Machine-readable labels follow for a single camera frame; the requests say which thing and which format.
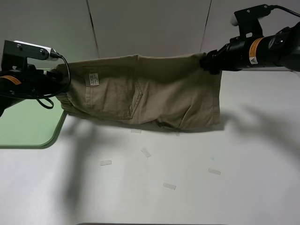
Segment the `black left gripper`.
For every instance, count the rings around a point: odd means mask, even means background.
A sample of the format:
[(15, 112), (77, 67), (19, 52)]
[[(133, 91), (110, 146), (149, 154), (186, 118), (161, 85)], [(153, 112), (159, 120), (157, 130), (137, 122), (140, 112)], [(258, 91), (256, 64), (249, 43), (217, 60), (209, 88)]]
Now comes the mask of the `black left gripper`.
[(68, 76), (55, 68), (44, 71), (29, 64), (24, 75), (26, 86), (34, 96), (53, 97), (68, 90)]

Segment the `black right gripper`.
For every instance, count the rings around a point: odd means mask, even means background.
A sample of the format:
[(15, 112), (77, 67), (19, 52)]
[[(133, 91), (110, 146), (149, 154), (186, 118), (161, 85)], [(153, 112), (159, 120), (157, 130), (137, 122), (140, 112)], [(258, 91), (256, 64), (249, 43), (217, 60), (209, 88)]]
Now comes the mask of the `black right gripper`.
[(221, 71), (241, 71), (251, 67), (249, 49), (252, 38), (235, 37), (220, 50), (213, 50), (200, 59), (200, 66), (205, 71), (216, 75)]

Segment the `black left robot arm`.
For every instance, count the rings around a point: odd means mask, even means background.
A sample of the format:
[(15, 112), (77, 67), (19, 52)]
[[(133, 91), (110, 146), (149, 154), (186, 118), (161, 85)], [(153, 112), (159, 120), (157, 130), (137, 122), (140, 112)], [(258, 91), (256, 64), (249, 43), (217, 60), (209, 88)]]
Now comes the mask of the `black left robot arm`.
[(68, 90), (70, 75), (63, 82), (57, 70), (44, 71), (29, 64), (25, 70), (15, 68), (0, 72), (0, 113), (24, 100), (36, 100), (46, 109), (53, 109), (50, 99)]

